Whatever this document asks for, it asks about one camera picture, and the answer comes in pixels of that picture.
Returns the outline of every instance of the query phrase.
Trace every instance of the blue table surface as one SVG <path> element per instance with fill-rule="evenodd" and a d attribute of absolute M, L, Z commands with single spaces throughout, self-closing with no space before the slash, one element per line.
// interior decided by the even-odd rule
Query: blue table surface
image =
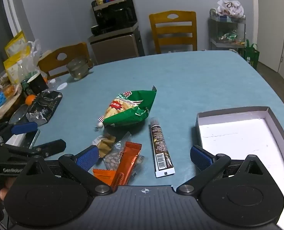
<path fill-rule="evenodd" d="M 167 53 L 127 59 L 95 66 L 82 80 L 68 82 L 63 98 L 51 118 L 40 126 L 36 145 L 57 139 L 66 142 L 63 154 L 77 154 L 101 135 L 95 129 L 114 97 L 122 92 L 157 88 L 155 102 L 145 123 L 115 128 L 127 129 L 132 141 L 142 144 L 146 157 L 142 171 L 131 185 L 173 185 L 174 188 L 196 174 L 190 148 L 197 143 L 197 113 L 243 106 L 269 106 L 284 129 L 284 104 L 266 81 L 238 54 L 231 51 Z M 158 117 L 175 174 L 156 178 L 149 120 Z M 105 169 L 103 162 L 96 168 Z"/>

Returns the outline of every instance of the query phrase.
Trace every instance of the human hand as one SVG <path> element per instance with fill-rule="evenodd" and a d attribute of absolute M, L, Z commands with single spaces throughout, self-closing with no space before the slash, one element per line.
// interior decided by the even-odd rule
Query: human hand
<path fill-rule="evenodd" d="M 5 199 L 5 196 L 8 192 L 8 190 L 10 189 L 10 187 L 12 186 L 12 184 L 14 183 L 14 181 L 15 181 L 15 177 L 7 178 L 7 180 L 5 182 L 5 187 L 0 190 L 0 199 L 2 199 L 2 200 Z"/>

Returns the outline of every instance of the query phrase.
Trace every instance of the green wrapper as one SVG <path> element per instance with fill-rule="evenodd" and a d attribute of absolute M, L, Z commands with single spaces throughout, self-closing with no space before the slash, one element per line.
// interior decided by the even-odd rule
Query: green wrapper
<path fill-rule="evenodd" d="M 123 126 L 142 122 L 149 116 L 157 90 L 130 91 L 117 95 L 111 102 L 105 115 L 98 120 L 104 126 Z"/>

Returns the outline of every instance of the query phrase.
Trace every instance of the metal screw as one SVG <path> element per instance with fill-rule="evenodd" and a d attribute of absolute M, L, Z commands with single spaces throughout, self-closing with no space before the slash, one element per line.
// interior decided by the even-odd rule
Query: metal screw
<path fill-rule="evenodd" d="M 95 191 L 103 194 L 109 191 L 109 187 L 107 185 L 98 185 L 95 187 Z"/>
<path fill-rule="evenodd" d="M 194 191 L 194 187 L 189 184 L 184 184 L 179 187 L 179 190 L 183 193 L 191 193 Z"/>

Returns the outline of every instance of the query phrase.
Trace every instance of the wooden floor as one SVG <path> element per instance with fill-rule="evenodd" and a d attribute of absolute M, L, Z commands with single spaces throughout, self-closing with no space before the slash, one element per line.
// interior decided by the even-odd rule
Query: wooden floor
<path fill-rule="evenodd" d="M 257 72 L 268 82 L 284 103 L 284 79 L 262 63 L 258 63 Z"/>

